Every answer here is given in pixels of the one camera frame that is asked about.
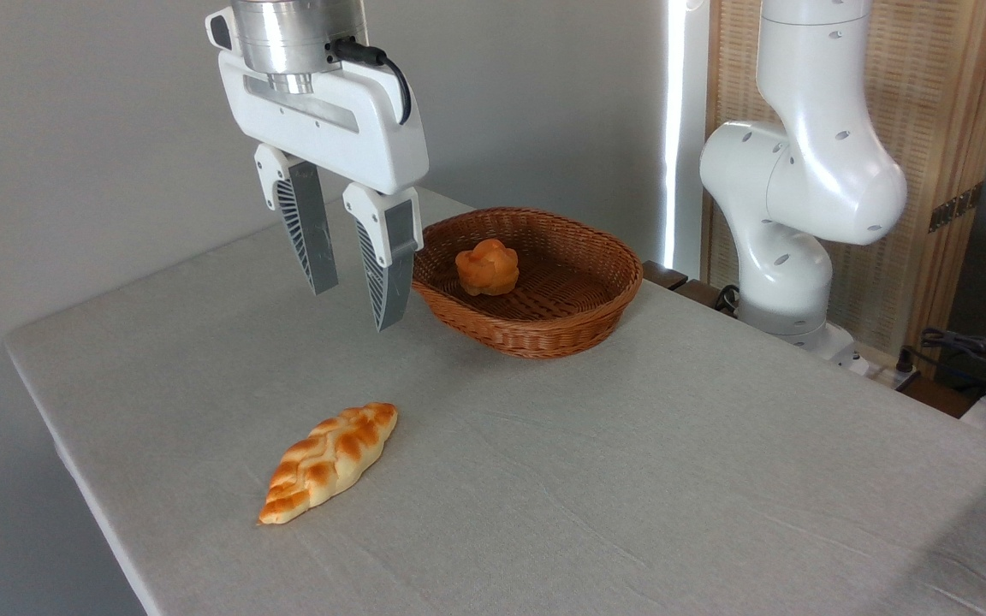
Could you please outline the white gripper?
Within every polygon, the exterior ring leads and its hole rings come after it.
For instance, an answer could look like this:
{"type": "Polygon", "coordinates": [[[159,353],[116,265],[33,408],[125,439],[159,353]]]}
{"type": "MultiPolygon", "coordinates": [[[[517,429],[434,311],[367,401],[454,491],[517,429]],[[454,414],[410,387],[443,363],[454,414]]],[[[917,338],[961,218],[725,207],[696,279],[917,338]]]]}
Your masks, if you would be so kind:
{"type": "Polygon", "coordinates": [[[378,331],[394,326],[424,246],[414,186],[430,161],[418,105],[400,122],[396,75],[355,62],[312,74],[305,94],[274,90],[234,52],[219,51],[218,66],[236,125],[262,143],[254,161],[266,206],[281,214],[314,295],[339,284],[318,167],[355,181],[343,200],[359,234],[373,322],[378,331]]]}

